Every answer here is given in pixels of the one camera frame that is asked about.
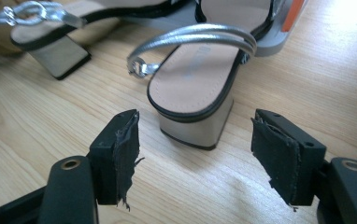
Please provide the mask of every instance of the sandal heel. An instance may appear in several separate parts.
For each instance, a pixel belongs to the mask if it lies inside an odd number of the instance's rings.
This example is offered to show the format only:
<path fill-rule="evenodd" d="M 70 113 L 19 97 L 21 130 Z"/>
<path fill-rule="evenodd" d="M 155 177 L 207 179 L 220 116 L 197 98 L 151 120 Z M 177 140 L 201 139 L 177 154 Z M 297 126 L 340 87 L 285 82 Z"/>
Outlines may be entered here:
<path fill-rule="evenodd" d="M 67 77 L 91 59 L 91 54 L 68 36 L 28 53 L 58 80 Z"/>
<path fill-rule="evenodd" d="M 229 93 L 220 108 L 211 116 L 196 122 L 178 122 L 159 116 L 161 131 L 167 136 L 190 147 L 211 150 L 219 142 L 234 99 Z"/>

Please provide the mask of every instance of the silver sandal strap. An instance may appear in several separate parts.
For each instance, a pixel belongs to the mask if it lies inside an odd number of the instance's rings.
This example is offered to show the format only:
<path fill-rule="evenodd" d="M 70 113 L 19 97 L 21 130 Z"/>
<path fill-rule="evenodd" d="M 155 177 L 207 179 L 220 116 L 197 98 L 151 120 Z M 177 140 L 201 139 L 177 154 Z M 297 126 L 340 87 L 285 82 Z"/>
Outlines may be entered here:
<path fill-rule="evenodd" d="M 23 2 L 15 7 L 4 7 L 0 11 L 0 24 L 37 25 L 42 21 L 60 21 L 65 24 L 82 28 L 86 21 L 61 9 L 62 4 L 54 2 Z M 29 19 L 21 19 L 21 16 L 32 15 Z"/>
<path fill-rule="evenodd" d="M 201 23 L 173 30 L 159 35 L 138 46 L 127 58 L 129 74 L 139 78 L 153 75 L 159 69 L 159 63 L 145 63 L 140 54 L 166 46 L 192 43 L 214 43 L 237 47 L 245 52 L 243 63 L 254 56 L 257 43 L 250 32 L 234 26 Z"/>

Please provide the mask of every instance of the wooden surface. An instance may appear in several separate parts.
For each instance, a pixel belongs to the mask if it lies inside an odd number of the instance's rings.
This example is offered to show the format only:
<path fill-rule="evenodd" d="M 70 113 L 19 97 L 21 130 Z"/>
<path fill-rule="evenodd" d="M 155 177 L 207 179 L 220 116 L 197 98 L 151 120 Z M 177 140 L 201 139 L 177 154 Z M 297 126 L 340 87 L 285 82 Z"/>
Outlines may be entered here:
<path fill-rule="evenodd" d="M 85 155 L 114 115 L 133 108 L 146 159 L 128 193 L 131 212 L 99 206 L 101 223 L 316 223 L 318 200 L 293 212 L 251 155 L 256 108 L 320 140 L 327 160 L 357 160 L 357 2 L 309 1 L 279 54 L 240 67 L 236 102 L 212 151 L 164 136 L 148 80 L 127 75 L 126 56 L 160 31 L 114 20 L 85 31 L 73 37 L 93 59 L 64 81 L 28 54 L 0 57 L 0 205 L 45 186 L 55 162 Z M 146 58 L 157 62 L 167 52 Z"/>

